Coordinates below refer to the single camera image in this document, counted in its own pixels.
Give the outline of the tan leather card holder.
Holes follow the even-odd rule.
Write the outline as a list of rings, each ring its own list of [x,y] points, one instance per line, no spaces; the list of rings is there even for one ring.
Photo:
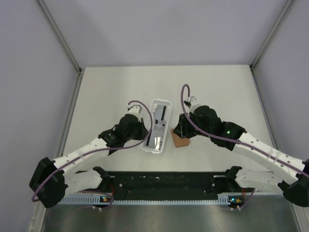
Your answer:
[[[180,138],[173,131],[174,131],[174,128],[172,128],[170,132],[171,132],[171,136],[172,136],[172,139],[173,139],[173,142],[176,148],[186,147],[190,145],[190,140],[188,138]]]

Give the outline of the white plastic basket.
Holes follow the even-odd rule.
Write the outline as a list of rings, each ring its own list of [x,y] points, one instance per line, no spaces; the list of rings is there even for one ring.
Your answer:
[[[163,151],[171,110],[172,103],[170,101],[163,99],[152,100],[150,112],[152,114],[153,125],[151,126],[149,119],[146,125],[146,129],[152,129],[152,132],[141,146],[143,151],[153,154],[159,154]]]

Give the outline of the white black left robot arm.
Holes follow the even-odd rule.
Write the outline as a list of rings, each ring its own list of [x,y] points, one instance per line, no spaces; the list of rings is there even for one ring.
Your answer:
[[[107,192],[110,176],[98,166],[98,160],[125,150],[125,144],[131,140],[143,143],[148,133],[142,118],[125,114],[113,128],[74,152],[53,160],[40,160],[29,183],[34,192],[31,200],[51,208],[77,192],[89,189]]]

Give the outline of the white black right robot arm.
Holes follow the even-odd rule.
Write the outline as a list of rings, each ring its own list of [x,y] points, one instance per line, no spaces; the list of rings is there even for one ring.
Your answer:
[[[287,155],[256,139],[243,127],[222,121],[205,105],[189,105],[179,116],[174,130],[181,138],[205,136],[215,145],[257,162],[266,171],[232,167],[226,173],[225,185],[230,191],[252,188],[281,194],[289,202],[309,205],[309,163]]]

